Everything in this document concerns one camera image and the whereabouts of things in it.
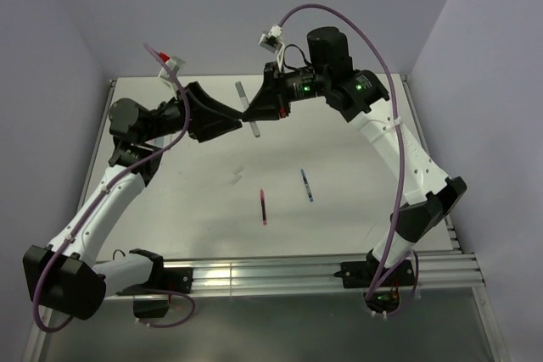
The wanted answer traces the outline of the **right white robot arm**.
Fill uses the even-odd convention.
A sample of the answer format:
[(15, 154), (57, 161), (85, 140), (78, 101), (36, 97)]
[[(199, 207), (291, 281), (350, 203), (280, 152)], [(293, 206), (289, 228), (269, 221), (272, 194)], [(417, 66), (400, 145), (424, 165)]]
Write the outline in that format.
[(322, 27), (306, 39), (310, 58), (304, 66), (284, 70), (276, 61), (265, 64), (243, 120), (280, 120), (289, 116), (293, 102), (321, 97), (370, 142), (401, 189), (391, 230), (367, 255), (369, 280), (383, 286), (395, 277), (396, 264), (449, 215), (467, 185), (442, 170), (403, 123), (393, 87), (370, 70), (354, 68), (344, 33)]

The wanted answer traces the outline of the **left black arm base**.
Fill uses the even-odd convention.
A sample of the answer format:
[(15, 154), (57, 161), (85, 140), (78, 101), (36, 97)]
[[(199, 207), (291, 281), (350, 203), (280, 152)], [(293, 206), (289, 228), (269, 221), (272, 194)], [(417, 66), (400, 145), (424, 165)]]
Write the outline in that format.
[[(133, 298), (132, 313), (138, 322), (150, 324), (151, 327), (173, 327), (187, 322), (196, 311), (196, 303), (190, 297), (193, 284), (192, 267), (164, 268), (158, 278), (142, 285), (135, 285), (117, 292), (115, 295), (122, 298)], [(166, 299), (134, 299), (137, 296), (165, 295)], [(182, 298), (188, 301), (187, 315), (176, 323), (159, 323), (155, 320), (164, 318), (174, 298)]]

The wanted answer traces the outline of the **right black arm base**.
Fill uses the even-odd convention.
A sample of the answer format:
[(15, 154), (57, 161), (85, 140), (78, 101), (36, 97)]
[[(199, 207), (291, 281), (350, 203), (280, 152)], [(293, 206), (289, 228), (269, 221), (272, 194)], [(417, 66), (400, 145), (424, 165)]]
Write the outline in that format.
[(378, 274), (378, 279), (380, 280), (383, 276), (385, 279), (371, 297), (366, 299), (377, 268), (378, 262), (375, 260), (342, 262), (333, 276), (342, 281), (344, 289), (361, 289), (365, 305), (372, 315), (386, 317), (400, 308), (400, 289), (416, 286), (417, 271), (412, 262), (407, 259), (404, 259), (395, 269), (383, 269)]

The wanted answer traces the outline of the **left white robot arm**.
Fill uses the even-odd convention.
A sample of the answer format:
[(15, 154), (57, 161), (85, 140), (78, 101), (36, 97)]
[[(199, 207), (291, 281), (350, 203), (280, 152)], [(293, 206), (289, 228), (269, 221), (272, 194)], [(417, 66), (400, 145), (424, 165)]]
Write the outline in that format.
[(119, 260), (98, 263), (97, 256), (119, 218), (154, 178), (166, 148), (149, 141), (190, 136), (206, 142), (242, 127), (242, 113), (210, 97), (197, 82), (176, 91), (156, 109), (121, 98), (112, 103), (109, 133), (114, 151), (101, 181), (69, 224), (49, 244), (24, 255), (33, 317), (45, 332), (39, 309), (46, 307), (87, 320), (105, 298), (127, 289), (156, 293), (165, 285), (164, 259), (133, 249)]

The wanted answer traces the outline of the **grey pen cap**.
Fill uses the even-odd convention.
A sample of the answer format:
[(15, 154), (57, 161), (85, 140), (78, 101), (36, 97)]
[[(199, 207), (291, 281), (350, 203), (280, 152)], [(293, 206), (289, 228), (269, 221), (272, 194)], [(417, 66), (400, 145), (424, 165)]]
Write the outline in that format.
[(245, 95), (245, 91), (244, 91), (244, 87), (243, 87), (242, 83), (240, 81), (237, 81), (235, 83), (235, 87), (237, 89), (238, 95), (240, 97), (243, 97)]

